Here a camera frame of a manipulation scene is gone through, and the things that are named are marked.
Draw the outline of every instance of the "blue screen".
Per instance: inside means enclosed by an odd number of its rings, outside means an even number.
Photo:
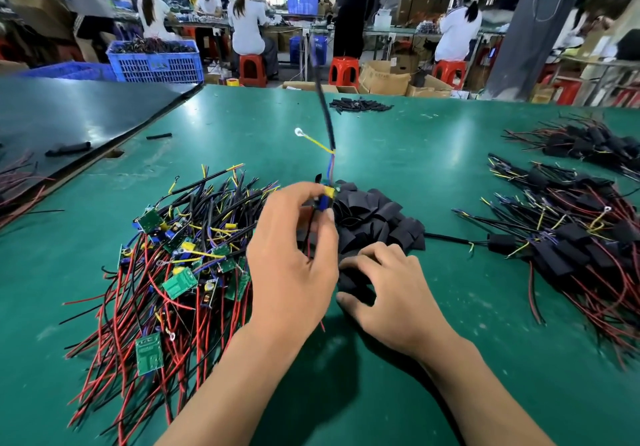
[[[287,9],[290,14],[317,15],[318,0],[287,0]]]

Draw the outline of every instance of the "green workbench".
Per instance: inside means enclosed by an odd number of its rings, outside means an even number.
[[[555,161],[521,152],[500,133],[552,119],[556,106],[375,99],[394,107],[386,113],[332,112],[335,178],[380,189],[430,232],[484,238],[451,208],[488,215],[480,197],[514,192],[488,171],[487,152],[519,166],[529,158]],[[615,131],[640,138],[638,111],[605,113]],[[90,358],[64,360],[63,348],[94,331],[95,319],[90,313],[58,326],[89,307],[60,303],[104,292],[100,266],[113,267],[120,244],[133,235],[131,220],[167,192],[176,175],[195,181],[201,163],[212,171],[245,163],[248,176],[265,183],[312,180],[326,167],[326,153],[295,136],[296,127],[326,140],[312,92],[205,86],[122,145],[122,157],[98,161],[38,206],[65,212],[23,216],[0,231],[2,445],[109,443],[94,438],[115,417],[116,401],[79,431],[66,429],[74,410],[66,404],[80,391]],[[145,139],[167,132],[173,137]],[[614,176],[574,160],[560,163]],[[634,188],[618,180],[623,191]],[[470,258],[468,250],[428,241],[417,254],[445,317],[474,341],[514,398],[559,446],[637,445],[639,364],[620,370],[606,347],[597,348],[580,313],[541,279],[538,302],[548,325],[538,326],[527,303],[528,267],[484,248]],[[314,333],[283,379],[253,444],[456,444],[431,394],[371,353],[335,303],[324,326],[326,333]],[[138,444],[152,444],[164,428],[158,413]]]

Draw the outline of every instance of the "right hand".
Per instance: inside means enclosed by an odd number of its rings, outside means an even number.
[[[434,299],[416,256],[405,256],[397,245],[375,242],[357,256],[347,257],[340,269],[356,267],[376,290],[376,301],[367,306],[352,294],[339,292],[340,306],[362,329],[389,348],[419,358],[457,337]]]

